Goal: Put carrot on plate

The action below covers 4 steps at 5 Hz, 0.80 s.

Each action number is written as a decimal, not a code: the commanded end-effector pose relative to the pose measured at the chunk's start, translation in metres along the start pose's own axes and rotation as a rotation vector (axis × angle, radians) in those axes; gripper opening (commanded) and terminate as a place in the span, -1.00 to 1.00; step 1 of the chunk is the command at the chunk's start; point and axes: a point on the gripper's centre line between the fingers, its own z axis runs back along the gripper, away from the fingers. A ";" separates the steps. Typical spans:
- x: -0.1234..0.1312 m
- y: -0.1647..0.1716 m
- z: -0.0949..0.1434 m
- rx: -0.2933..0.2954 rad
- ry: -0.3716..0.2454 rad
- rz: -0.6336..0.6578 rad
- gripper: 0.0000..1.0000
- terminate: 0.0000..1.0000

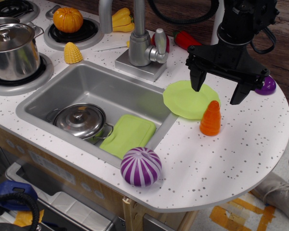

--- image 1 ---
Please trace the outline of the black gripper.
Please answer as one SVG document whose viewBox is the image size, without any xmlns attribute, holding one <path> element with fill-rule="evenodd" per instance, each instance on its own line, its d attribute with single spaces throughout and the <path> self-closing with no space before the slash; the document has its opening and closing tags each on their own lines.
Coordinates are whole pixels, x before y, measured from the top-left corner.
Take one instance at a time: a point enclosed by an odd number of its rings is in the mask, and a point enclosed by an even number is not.
<svg viewBox="0 0 289 231">
<path fill-rule="evenodd" d="M 199 92 L 207 73 L 237 83 L 231 105 L 240 104 L 253 86 L 261 86 L 270 70 L 253 59 L 246 45 L 231 45 L 219 41 L 216 45 L 189 46 L 186 65 L 190 70 L 192 89 Z"/>
</svg>

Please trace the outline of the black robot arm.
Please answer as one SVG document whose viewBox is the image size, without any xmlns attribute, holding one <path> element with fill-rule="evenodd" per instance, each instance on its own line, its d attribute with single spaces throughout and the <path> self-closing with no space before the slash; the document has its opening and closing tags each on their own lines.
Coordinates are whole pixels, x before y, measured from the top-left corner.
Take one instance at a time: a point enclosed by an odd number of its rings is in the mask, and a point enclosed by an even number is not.
<svg viewBox="0 0 289 231">
<path fill-rule="evenodd" d="M 230 103 L 240 104 L 250 91 L 261 89 L 270 70 L 254 60 L 247 51 L 256 34 L 263 31 L 276 43 L 269 25 L 279 14 L 275 0 L 226 0 L 223 20 L 217 29 L 215 45 L 191 45 L 186 65 L 190 70 L 191 87 L 200 91 L 206 74 L 214 74 L 237 82 Z"/>
</svg>

